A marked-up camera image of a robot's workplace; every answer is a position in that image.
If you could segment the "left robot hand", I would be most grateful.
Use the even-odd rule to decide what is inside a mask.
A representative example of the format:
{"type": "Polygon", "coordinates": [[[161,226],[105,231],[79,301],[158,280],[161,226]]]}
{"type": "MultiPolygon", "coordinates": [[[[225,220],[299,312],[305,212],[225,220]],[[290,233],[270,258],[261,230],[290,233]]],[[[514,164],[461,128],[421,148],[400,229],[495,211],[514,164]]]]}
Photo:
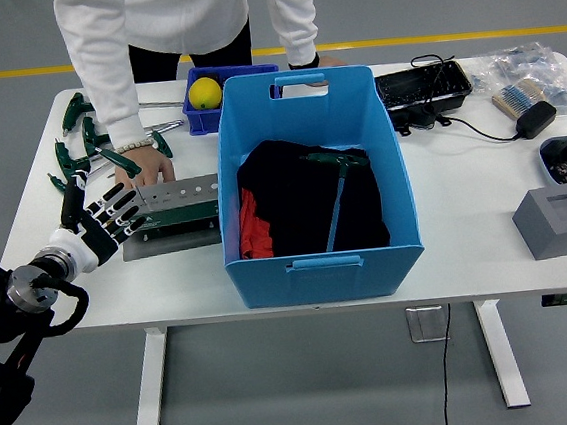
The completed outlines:
{"type": "Polygon", "coordinates": [[[56,276],[72,281],[105,264],[146,219],[132,203],[137,192],[116,184],[85,204],[88,172],[75,171],[64,191],[60,226],[39,253],[59,267],[56,276]]]}

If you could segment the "person's left hand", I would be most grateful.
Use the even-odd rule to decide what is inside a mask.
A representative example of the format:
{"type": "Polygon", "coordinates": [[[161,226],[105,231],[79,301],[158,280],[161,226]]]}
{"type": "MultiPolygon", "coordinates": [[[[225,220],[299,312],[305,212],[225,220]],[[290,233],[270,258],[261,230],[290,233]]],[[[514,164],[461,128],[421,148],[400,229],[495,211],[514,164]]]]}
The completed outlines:
{"type": "Polygon", "coordinates": [[[347,66],[348,63],[343,61],[342,59],[338,59],[333,56],[319,56],[318,54],[315,58],[305,65],[297,65],[291,66],[292,70],[308,70],[308,69],[316,69],[318,67],[339,67],[339,66],[347,66]]]}

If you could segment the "person's right hand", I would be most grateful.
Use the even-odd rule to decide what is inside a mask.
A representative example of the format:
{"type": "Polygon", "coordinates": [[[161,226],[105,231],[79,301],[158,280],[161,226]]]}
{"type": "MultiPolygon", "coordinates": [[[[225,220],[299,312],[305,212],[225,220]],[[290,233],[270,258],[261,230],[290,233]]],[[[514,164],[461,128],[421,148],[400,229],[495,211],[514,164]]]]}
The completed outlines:
{"type": "Polygon", "coordinates": [[[176,179],[171,160],[152,145],[134,148],[125,152],[123,156],[142,168],[142,171],[133,179],[129,178],[122,168],[115,169],[115,182],[122,183],[125,188],[156,185],[159,179],[165,183],[176,179]]]}

